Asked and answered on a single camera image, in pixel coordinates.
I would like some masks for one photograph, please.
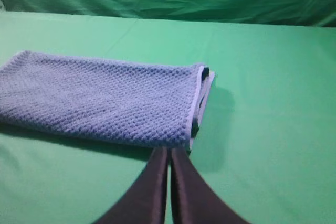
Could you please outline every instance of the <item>textured towel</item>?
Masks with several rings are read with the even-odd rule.
[[[0,68],[0,122],[114,143],[191,148],[213,79],[203,64],[24,51]]]

